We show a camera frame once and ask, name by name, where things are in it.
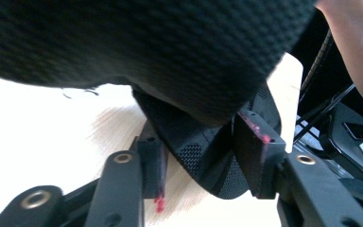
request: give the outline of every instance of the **red mark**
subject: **red mark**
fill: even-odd
[[[262,140],[262,142],[264,143],[264,145],[268,145],[271,141],[270,136],[268,136],[267,134],[262,134],[261,133],[261,128],[257,125],[255,125],[253,122],[251,122],[245,115],[243,115],[242,113],[238,113],[241,118],[246,122],[246,124],[249,126],[249,128],[252,130],[252,132]]]
[[[157,213],[162,213],[164,210],[164,197],[160,196],[154,202],[157,204]]]

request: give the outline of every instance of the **brass grommet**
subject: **brass grommet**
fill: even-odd
[[[38,190],[25,197],[22,200],[21,206],[25,209],[33,209],[44,205],[49,199],[51,199],[51,193],[44,190]]]
[[[314,165],[316,163],[315,159],[303,154],[297,155],[297,161],[306,165]]]
[[[116,155],[113,160],[119,164],[128,163],[129,161],[132,160],[132,155],[127,154],[127,153],[122,153],[122,154]]]

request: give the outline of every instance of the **black mesh fabric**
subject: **black mesh fabric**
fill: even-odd
[[[0,1],[0,77],[127,83],[207,125],[255,94],[315,0]]]

